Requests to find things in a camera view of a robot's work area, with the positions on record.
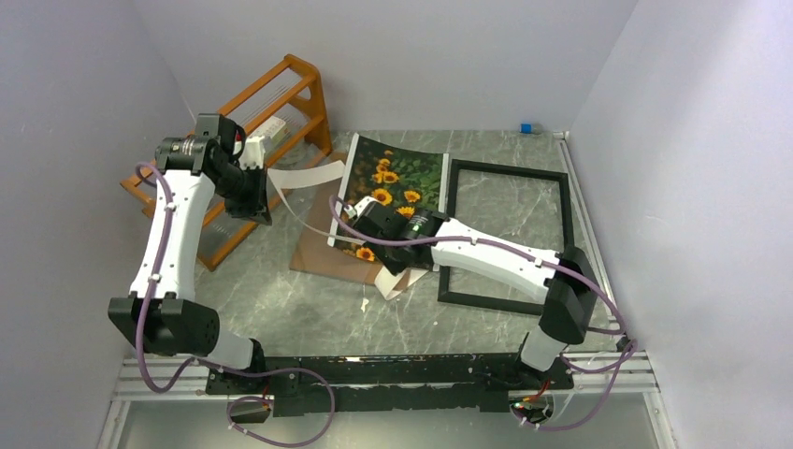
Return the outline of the white mat board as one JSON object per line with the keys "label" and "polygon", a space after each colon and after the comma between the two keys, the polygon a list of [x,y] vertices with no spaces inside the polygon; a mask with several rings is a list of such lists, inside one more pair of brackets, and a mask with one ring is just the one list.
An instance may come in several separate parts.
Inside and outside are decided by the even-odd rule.
{"label": "white mat board", "polygon": [[[288,192],[292,192],[297,189],[310,187],[314,188],[318,184],[332,181],[337,178],[341,178],[342,180],[342,176],[346,171],[347,153],[348,152],[344,154],[332,154],[328,157],[326,164],[317,167],[291,170],[272,168],[268,172],[268,177],[272,182],[275,192],[280,197],[284,197]],[[447,152],[431,153],[446,153],[449,156],[448,178],[446,184],[447,191],[445,196],[446,203],[451,156]],[[332,217],[334,211],[330,209],[330,212]],[[314,231],[315,233],[326,236],[327,244],[329,246],[336,247],[337,249],[340,249],[349,255],[352,255],[353,252],[355,252],[355,255],[358,258],[365,259],[369,262],[377,262],[382,264],[375,258],[374,254],[370,250],[364,247],[362,241],[353,239],[347,232],[341,229],[333,217],[329,232],[323,232],[307,224],[305,219],[302,220],[301,223],[304,227]],[[396,276],[391,274],[391,284],[388,286],[385,285],[385,281],[381,280],[381,276],[383,275],[383,273],[381,273],[373,286],[376,287],[378,292],[385,299],[392,299],[399,295],[402,290],[413,285],[431,271],[433,270],[413,268],[406,269],[401,274]]]}

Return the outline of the sunflower photo print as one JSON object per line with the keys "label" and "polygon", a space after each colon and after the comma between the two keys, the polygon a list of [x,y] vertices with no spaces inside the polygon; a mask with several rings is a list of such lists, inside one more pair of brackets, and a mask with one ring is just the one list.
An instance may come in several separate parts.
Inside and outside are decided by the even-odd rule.
{"label": "sunflower photo print", "polygon": [[354,134],[338,197],[354,205],[373,196],[410,217],[418,208],[444,211],[449,156],[400,149]]}

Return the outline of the black picture frame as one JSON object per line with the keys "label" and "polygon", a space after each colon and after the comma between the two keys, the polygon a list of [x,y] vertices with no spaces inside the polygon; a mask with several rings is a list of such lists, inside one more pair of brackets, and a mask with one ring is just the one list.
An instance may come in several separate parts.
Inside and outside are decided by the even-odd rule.
{"label": "black picture frame", "polygon": [[[510,167],[470,160],[453,159],[451,161],[449,170],[448,192],[445,208],[446,211],[451,215],[455,214],[457,205],[457,188],[461,171],[473,171],[478,173],[489,173],[517,178],[555,182],[559,188],[559,205],[562,224],[561,230],[564,242],[563,247],[575,243],[572,209],[570,203],[569,178],[566,173],[528,167]],[[451,291],[450,279],[450,269],[440,268],[440,280],[437,296],[437,301],[439,303],[482,308],[493,311],[514,312],[534,316],[540,316],[542,313],[541,304]]]}

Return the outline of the brown backing board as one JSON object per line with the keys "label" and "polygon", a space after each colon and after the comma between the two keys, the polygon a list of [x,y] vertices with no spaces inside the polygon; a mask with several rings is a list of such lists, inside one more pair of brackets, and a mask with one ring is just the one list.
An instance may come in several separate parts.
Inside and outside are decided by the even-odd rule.
{"label": "brown backing board", "polygon": [[[305,222],[323,232],[329,232],[332,223],[328,198],[338,193],[341,178],[316,185]],[[307,272],[346,282],[374,285],[378,276],[385,285],[391,284],[391,273],[377,262],[369,262],[327,244],[327,237],[304,227],[297,240],[289,263],[295,271]]]}

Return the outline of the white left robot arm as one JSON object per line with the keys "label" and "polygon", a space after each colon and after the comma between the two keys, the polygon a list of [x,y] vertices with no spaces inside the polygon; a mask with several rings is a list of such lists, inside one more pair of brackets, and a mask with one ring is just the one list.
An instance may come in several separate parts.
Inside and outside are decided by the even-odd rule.
{"label": "white left robot arm", "polygon": [[218,312],[195,301],[194,267],[209,203],[223,198],[235,219],[268,225],[266,168],[245,166],[244,129],[219,113],[198,116],[186,138],[166,138],[149,166],[156,197],[146,250],[126,297],[108,305],[110,321],[141,356],[192,355],[230,368],[245,393],[259,391],[267,366],[260,348],[225,329]]}

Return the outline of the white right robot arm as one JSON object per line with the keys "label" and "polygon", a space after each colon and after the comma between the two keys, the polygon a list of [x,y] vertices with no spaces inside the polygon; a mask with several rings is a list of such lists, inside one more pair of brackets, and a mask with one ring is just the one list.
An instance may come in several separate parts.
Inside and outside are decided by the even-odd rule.
{"label": "white right robot arm", "polygon": [[599,290],[585,254],[536,249],[485,234],[437,210],[406,216],[367,196],[354,205],[331,199],[339,226],[362,240],[392,275],[408,268],[459,268],[506,284],[541,301],[514,363],[527,388],[541,385],[562,352],[584,340]]}

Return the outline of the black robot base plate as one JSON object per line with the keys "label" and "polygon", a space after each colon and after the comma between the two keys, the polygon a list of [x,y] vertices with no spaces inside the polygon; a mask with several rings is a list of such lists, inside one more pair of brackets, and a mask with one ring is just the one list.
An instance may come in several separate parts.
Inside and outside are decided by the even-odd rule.
{"label": "black robot base plate", "polygon": [[211,369],[210,396],[269,396],[277,417],[308,413],[473,408],[500,413],[523,396],[571,390],[560,361],[545,372],[519,364],[513,353],[374,356],[279,356],[270,375],[247,378]]}

